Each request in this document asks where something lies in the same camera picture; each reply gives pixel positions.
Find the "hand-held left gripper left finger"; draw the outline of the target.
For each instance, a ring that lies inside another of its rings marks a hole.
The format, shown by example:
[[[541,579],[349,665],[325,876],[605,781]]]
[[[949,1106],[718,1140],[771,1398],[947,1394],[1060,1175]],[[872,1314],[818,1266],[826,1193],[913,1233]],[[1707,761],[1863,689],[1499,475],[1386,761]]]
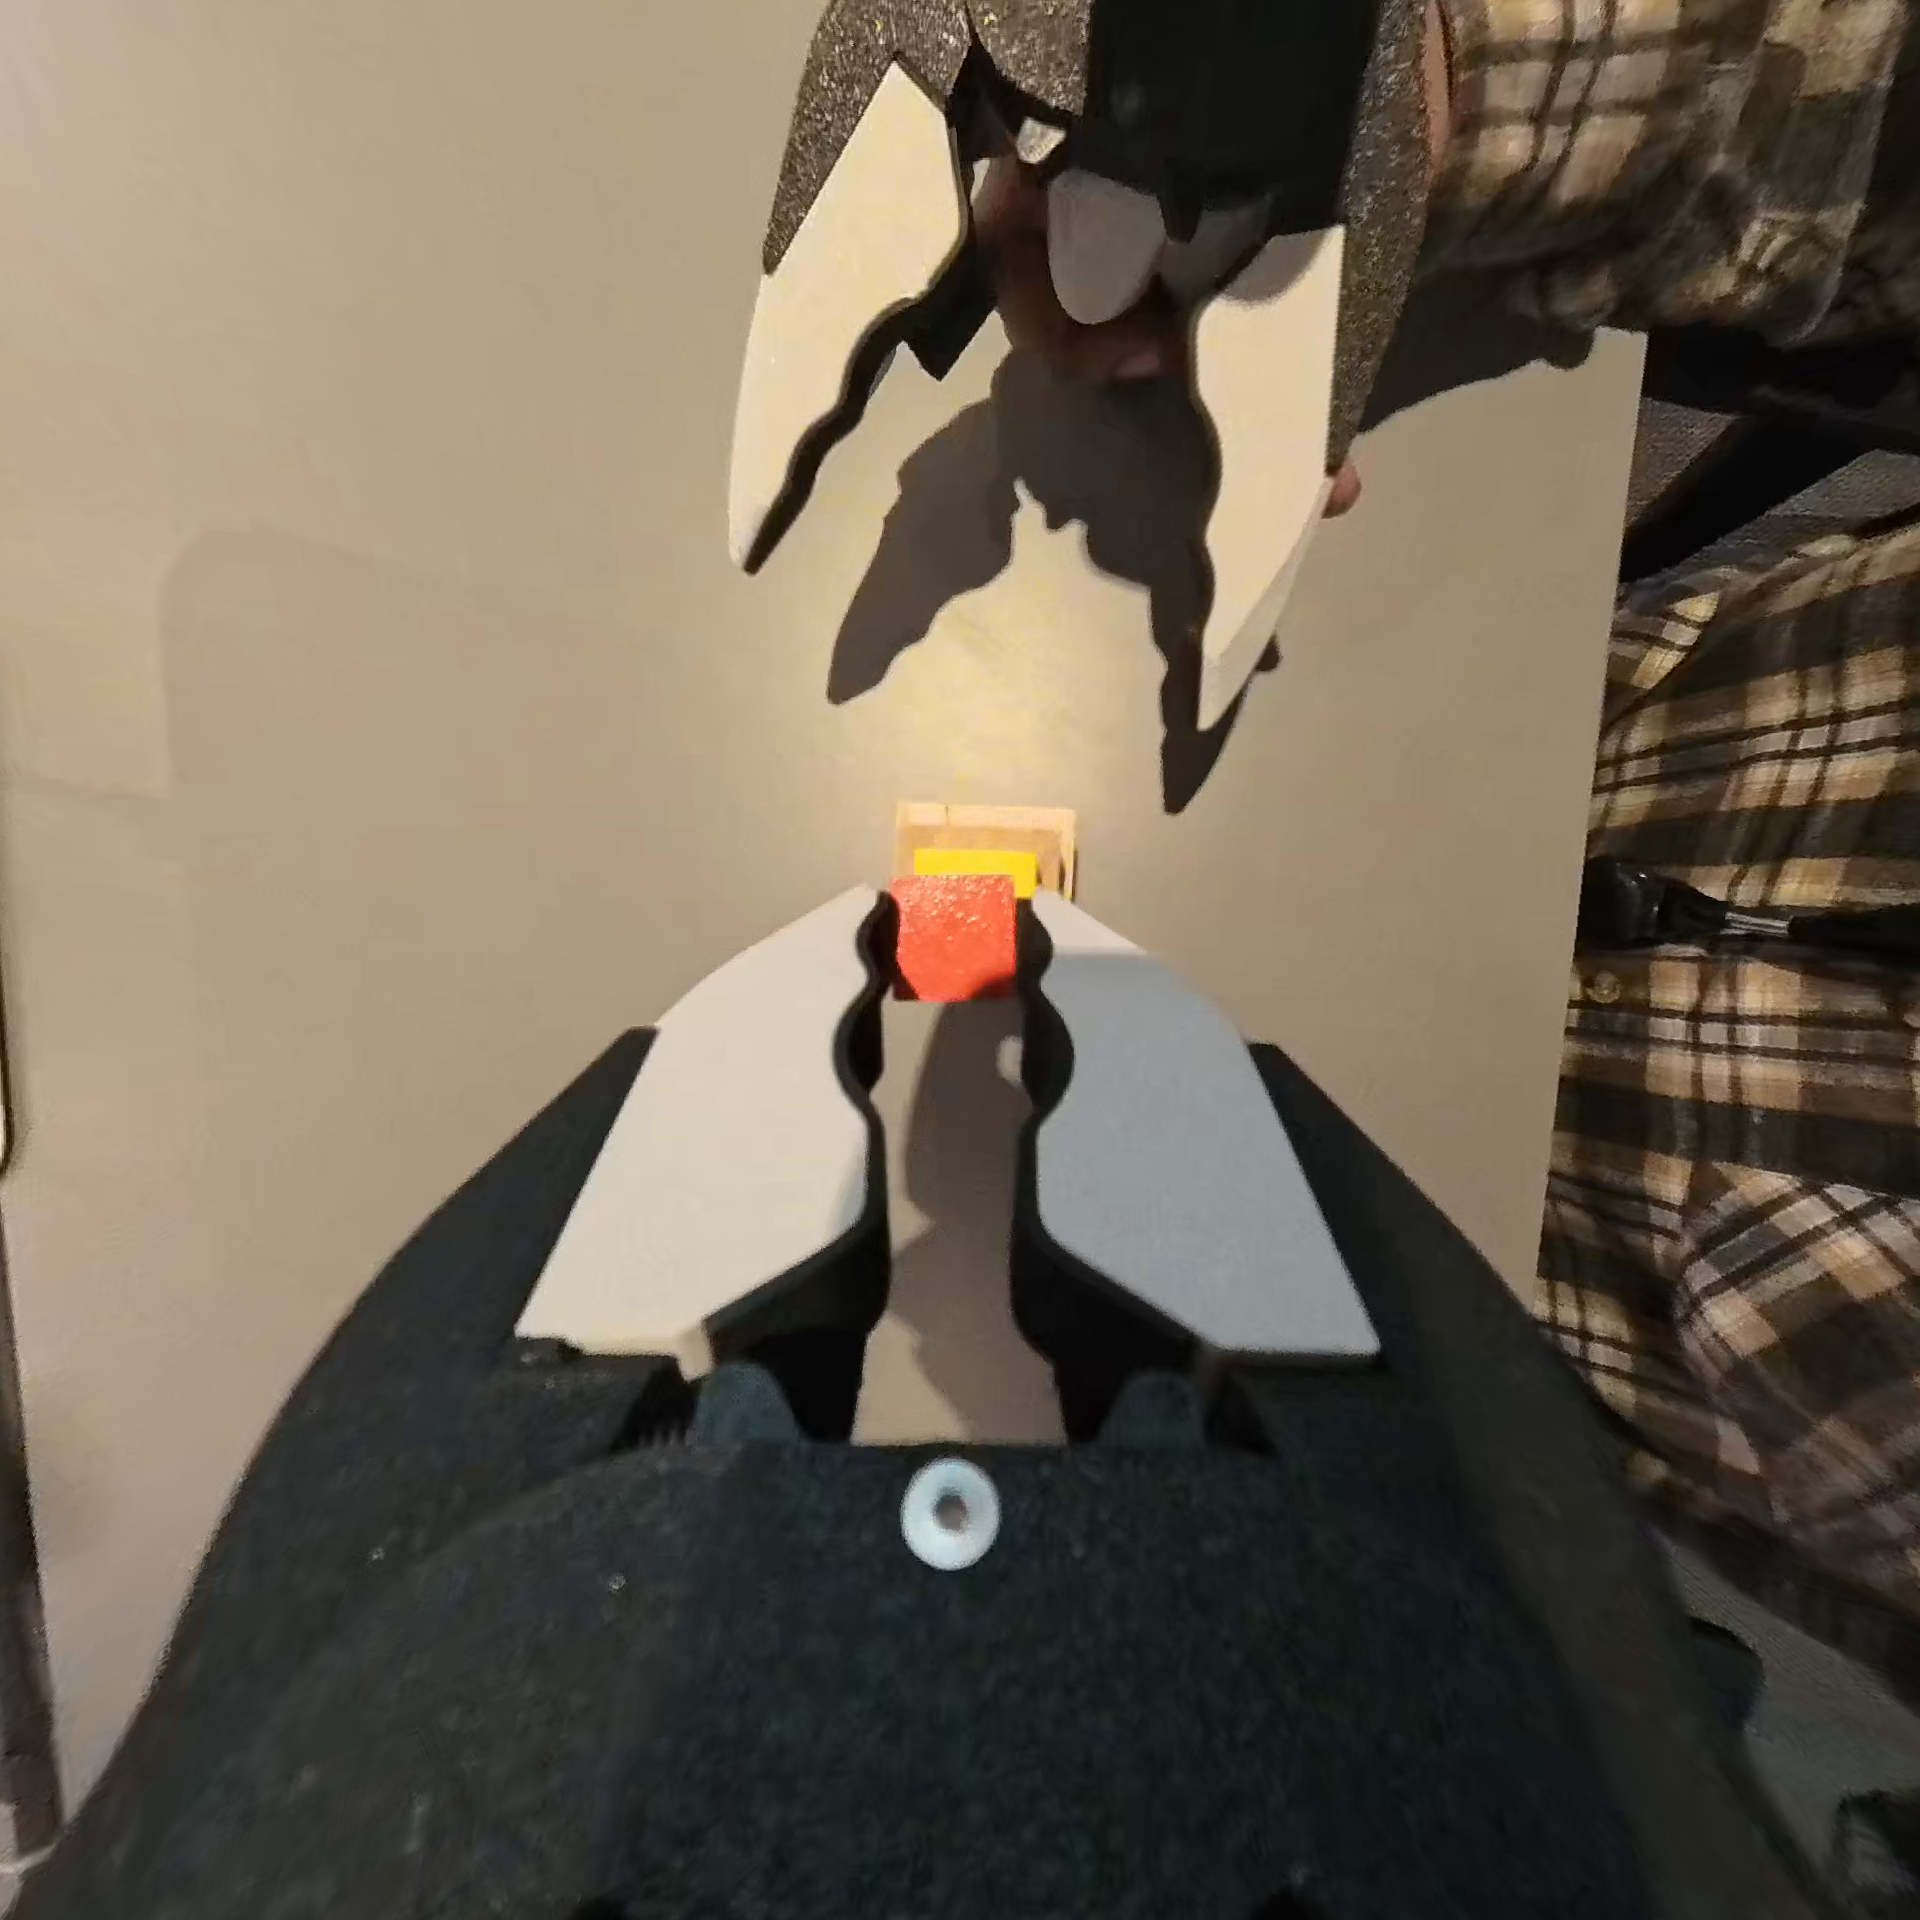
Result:
[[[522,1348],[669,1351],[684,1379],[884,1314],[884,892],[712,971],[646,1041]]]

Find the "person's right hand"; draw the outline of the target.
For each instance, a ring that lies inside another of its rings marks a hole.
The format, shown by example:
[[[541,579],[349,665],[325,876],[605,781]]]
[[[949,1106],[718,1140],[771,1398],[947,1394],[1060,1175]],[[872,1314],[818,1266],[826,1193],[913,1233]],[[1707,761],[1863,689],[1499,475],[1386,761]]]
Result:
[[[1043,270],[1043,178],[1019,154],[992,154],[974,178],[974,253],[992,274],[992,303],[1019,357],[1040,357],[1056,378],[1177,378],[1189,368],[1189,314],[1148,281],[1122,314],[1079,321],[1056,300]]]

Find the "red wooden cube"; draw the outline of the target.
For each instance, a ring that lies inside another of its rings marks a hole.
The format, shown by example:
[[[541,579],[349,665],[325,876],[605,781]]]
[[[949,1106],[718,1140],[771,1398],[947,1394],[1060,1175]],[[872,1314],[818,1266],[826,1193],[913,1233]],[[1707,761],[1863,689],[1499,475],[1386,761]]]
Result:
[[[1019,883],[1010,876],[895,876],[895,959],[889,994],[929,1008],[1019,994]]]

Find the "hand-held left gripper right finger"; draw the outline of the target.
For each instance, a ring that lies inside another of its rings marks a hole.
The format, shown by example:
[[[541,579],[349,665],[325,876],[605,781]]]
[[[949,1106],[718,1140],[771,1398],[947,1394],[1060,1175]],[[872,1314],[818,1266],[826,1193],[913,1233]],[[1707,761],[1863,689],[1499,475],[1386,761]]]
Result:
[[[1043,1358],[1377,1358],[1246,1034],[1069,898],[1026,907],[1026,1097],[1019,1322]]]

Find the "person's right forearm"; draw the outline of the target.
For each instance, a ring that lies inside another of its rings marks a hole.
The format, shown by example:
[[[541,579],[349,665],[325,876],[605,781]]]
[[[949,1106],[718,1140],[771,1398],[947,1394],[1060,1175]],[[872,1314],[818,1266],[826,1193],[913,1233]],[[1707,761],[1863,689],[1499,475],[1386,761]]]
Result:
[[[1909,0],[1447,0],[1428,274],[1556,333],[1920,333]]]

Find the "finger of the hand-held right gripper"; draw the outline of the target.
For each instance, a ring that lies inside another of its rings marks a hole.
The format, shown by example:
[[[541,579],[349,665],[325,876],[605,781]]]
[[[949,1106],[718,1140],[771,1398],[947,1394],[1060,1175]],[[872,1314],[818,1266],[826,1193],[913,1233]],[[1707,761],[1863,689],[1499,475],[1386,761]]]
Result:
[[[1246,274],[1194,303],[1189,378],[1211,426],[1194,733],[1246,704],[1328,500],[1334,281],[1347,228],[1304,228],[1265,236]]]
[[[970,194],[947,106],[889,61],[796,247],[754,281],[735,394],[735,568],[754,568],[802,439],[849,405],[869,336],[938,294],[959,236]]]

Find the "light wooden tray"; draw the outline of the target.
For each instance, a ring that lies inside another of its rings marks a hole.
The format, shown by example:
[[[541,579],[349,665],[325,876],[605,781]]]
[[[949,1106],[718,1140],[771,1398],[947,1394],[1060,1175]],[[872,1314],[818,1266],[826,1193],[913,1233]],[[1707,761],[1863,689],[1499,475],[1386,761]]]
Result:
[[[889,876],[913,848],[1040,848],[1040,892],[1079,898],[1079,812],[1060,800],[895,800]]]

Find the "person's plaid shirt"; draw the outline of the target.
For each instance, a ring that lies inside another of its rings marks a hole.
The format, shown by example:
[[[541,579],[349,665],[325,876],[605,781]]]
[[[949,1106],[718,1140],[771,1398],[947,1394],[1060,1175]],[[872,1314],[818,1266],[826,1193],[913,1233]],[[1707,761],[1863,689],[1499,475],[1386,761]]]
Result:
[[[1624,593],[1593,860],[1762,921],[1909,907],[1920,525]],[[1707,1562],[1920,1682],[1909,971],[1801,943],[1579,951],[1535,1322]]]

